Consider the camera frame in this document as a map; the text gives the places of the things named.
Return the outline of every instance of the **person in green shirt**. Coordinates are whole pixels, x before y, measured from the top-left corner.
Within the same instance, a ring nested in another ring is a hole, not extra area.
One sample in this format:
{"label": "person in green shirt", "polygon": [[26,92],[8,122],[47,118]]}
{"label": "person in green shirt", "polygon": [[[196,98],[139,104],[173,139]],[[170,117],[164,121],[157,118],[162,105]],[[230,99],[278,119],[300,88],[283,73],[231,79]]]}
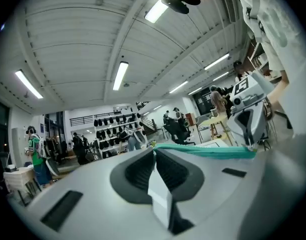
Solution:
{"label": "person in green shirt", "polygon": [[36,134],[37,131],[34,126],[29,126],[26,133],[28,134],[28,149],[25,153],[32,158],[37,182],[41,186],[47,187],[49,184],[53,184],[53,180],[46,161],[42,157],[39,157],[37,152],[40,142],[39,136]]}

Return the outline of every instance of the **light fixture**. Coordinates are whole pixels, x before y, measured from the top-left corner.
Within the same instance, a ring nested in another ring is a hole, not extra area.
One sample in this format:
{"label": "light fixture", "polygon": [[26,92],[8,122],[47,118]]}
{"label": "light fixture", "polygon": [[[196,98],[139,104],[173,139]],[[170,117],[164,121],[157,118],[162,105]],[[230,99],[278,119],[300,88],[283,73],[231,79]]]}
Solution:
{"label": "light fixture", "polygon": [[198,88],[198,89],[196,89],[196,90],[190,92],[188,95],[191,95],[191,94],[193,94],[193,93],[196,93],[197,91],[199,91],[199,90],[201,90],[201,89],[202,89],[202,87],[200,87],[200,88]]}
{"label": "light fixture", "polygon": [[222,77],[224,77],[224,76],[226,76],[228,73],[229,73],[229,72],[226,72],[226,73],[224,73],[224,74],[221,74],[219,77],[213,79],[213,82],[216,81],[216,80],[218,80],[218,79],[220,79],[220,78],[222,78]]}
{"label": "light fixture", "polygon": [[116,75],[114,86],[113,86],[113,90],[114,91],[118,91],[119,90],[120,85],[121,85],[122,80],[123,80],[123,77],[125,75],[125,72],[128,69],[128,66],[129,66],[129,63],[127,63],[127,62],[121,61],[119,63],[117,75]]}
{"label": "light fixture", "polygon": [[159,17],[169,8],[164,3],[162,3],[162,0],[158,0],[156,4],[153,5],[151,10],[148,11],[148,13],[144,16],[146,20],[149,22],[155,23]]}
{"label": "light fixture", "polygon": [[184,83],[180,84],[178,87],[176,87],[175,89],[171,90],[169,93],[174,93],[177,89],[180,89],[183,85],[186,85],[188,83],[188,81],[185,81]]}
{"label": "light fixture", "polygon": [[33,85],[29,82],[26,76],[23,74],[22,70],[15,72],[17,77],[21,80],[21,82],[38,98],[43,99],[43,96],[39,94],[39,92],[33,87]]}
{"label": "light fixture", "polygon": [[225,54],[223,57],[217,59],[216,61],[214,61],[214,62],[211,63],[210,65],[206,66],[204,69],[205,69],[205,70],[208,70],[208,69],[212,68],[215,64],[218,64],[219,62],[223,61],[224,59],[226,59],[226,58],[229,57],[229,56],[230,56],[229,53]]}

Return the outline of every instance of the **white backpack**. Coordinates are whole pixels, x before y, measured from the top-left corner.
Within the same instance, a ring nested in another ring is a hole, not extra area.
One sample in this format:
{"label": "white backpack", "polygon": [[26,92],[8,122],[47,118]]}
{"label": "white backpack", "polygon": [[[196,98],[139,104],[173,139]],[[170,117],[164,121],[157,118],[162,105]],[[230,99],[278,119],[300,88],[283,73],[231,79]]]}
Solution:
{"label": "white backpack", "polygon": [[35,138],[38,138],[38,149],[36,150],[37,155],[40,158],[47,158],[47,154],[44,150],[44,139],[38,136],[37,134],[32,134],[32,136],[34,136]]}

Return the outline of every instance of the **robotic arm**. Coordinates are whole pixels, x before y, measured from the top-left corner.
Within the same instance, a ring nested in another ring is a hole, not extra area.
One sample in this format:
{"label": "robotic arm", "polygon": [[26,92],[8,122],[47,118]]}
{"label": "robotic arm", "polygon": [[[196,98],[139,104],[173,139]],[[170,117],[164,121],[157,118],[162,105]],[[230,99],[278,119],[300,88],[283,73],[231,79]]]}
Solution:
{"label": "robotic arm", "polygon": [[266,97],[252,75],[233,87],[230,100],[234,106],[231,108],[227,126],[235,140],[243,146],[250,148],[266,135]]}

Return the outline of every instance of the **ceiling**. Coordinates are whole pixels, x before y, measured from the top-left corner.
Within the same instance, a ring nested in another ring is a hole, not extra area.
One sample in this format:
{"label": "ceiling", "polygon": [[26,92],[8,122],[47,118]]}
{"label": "ceiling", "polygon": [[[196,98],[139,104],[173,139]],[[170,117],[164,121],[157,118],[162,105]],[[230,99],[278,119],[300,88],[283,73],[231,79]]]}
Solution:
{"label": "ceiling", "polygon": [[[170,99],[209,85],[245,58],[237,0],[203,0],[188,5],[187,15],[167,9],[151,23],[144,17],[157,1],[23,0],[0,33],[0,98],[32,114]],[[203,69],[228,52],[229,59]],[[120,61],[129,67],[114,91]],[[43,99],[17,79],[19,69]]]}

